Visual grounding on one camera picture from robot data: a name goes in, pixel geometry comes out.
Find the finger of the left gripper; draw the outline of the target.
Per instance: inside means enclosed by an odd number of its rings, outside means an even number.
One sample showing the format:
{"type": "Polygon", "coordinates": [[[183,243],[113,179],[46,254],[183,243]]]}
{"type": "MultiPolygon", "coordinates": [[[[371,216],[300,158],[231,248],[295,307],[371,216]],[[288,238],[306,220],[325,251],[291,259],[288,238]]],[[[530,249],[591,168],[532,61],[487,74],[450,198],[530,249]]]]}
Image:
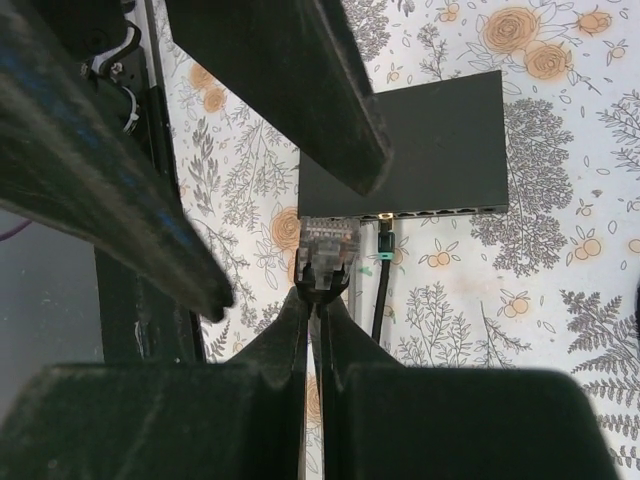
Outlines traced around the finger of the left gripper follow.
{"type": "Polygon", "coordinates": [[[377,190],[393,160],[338,1],[168,1],[173,41],[337,180],[377,190]]]}

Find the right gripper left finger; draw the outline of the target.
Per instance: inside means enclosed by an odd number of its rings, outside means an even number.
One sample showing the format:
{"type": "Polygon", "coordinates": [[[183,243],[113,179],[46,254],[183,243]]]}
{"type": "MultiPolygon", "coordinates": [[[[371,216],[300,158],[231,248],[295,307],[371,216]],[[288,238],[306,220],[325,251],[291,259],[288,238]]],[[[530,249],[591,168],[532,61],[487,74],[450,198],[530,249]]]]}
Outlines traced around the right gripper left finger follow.
{"type": "Polygon", "coordinates": [[[300,479],[308,310],[218,364],[59,364],[1,426],[5,479],[300,479]]]}

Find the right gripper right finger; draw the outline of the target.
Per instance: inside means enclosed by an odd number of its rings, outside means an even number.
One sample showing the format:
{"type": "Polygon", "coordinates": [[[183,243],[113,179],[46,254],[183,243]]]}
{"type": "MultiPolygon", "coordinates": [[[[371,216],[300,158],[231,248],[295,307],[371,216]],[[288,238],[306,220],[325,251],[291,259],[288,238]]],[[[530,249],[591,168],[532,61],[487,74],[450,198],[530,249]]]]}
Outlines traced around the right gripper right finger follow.
{"type": "Polygon", "coordinates": [[[550,370],[407,367],[319,310],[328,479],[613,479],[586,396],[550,370]]]}

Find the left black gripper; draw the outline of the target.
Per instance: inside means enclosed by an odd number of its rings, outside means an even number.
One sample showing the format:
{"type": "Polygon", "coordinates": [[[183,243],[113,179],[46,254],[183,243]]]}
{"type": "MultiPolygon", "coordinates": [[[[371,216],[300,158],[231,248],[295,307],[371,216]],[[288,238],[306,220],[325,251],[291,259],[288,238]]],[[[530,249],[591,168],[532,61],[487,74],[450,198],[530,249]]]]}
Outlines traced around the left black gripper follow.
{"type": "Polygon", "coordinates": [[[164,118],[140,5],[59,3],[79,74],[29,3],[2,3],[1,206],[94,244],[219,321],[234,303],[231,283],[156,172],[164,118]]]}

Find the black network switch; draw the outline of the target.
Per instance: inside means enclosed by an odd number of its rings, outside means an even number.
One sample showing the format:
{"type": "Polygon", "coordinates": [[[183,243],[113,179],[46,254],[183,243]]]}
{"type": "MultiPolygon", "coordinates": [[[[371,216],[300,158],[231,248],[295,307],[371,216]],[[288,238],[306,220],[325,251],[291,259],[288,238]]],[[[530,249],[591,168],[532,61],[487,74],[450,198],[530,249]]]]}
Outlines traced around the black network switch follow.
{"type": "Polygon", "coordinates": [[[502,74],[470,76],[376,96],[394,148],[385,182],[361,196],[301,155],[302,217],[400,218],[504,213],[509,208],[502,74]]]}

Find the floral table mat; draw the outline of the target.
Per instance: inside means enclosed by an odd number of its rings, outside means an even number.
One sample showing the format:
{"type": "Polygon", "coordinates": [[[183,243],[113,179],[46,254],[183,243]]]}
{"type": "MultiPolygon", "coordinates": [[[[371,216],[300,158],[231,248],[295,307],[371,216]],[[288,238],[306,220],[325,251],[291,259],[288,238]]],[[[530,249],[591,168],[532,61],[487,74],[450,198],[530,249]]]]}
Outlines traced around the floral table mat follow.
{"type": "MultiPolygon", "coordinates": [[[[619,475],[639,475],[639,5],[348,1],[379,92],[498,70],[509,209],[398,221],[383,347],[409,365],[546,367],[592,399],[619,475]]],[[[212,362],[293,282],[298,151],[173,40],[153,5],[182,203],[237,303],[212,362]]]]}

